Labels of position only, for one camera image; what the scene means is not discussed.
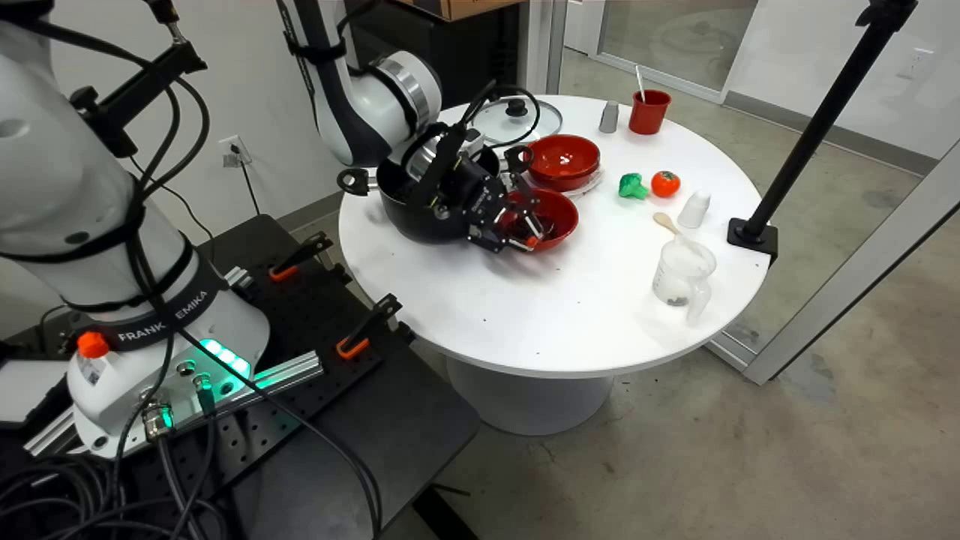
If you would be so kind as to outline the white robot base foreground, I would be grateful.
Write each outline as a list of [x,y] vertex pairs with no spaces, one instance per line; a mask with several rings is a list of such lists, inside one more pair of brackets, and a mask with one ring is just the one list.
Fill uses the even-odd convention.
[[52,8],[3,0],[0,253],[88,318],[65,366],[71,426],[90,454],[115,459],[250,381],[270,320],[124,167],[134,150],[126,122],[205,60],[174,39],[115,95],[71,106],[52,69]]

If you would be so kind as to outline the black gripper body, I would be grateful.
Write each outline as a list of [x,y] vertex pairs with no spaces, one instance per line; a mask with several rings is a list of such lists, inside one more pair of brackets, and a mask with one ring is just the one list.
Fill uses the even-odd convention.
[[497,156],[463,122],[432,122],[399,153],[399,230],[412,241],[469,241],[506,211]]

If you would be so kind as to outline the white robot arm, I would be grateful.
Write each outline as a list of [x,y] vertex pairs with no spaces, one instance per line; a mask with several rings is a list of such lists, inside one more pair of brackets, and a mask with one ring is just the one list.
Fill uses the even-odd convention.
[[535,108],[531,136],[541,101],[524,88],[489,82],[454,122],[440,122],[440,82],[418,55],[349,64],[346,28],[356,11],[333,20],[328,0],[277,0],[277,8],[322,140],[346,166],[336,176],[343,191],[377,188],[386,220],[418,243],[469,241],[489,253],[537,253],[548,241],[544,199],[500,176],[520,167],[520,139],[476,133],[485,108],[524,100]]

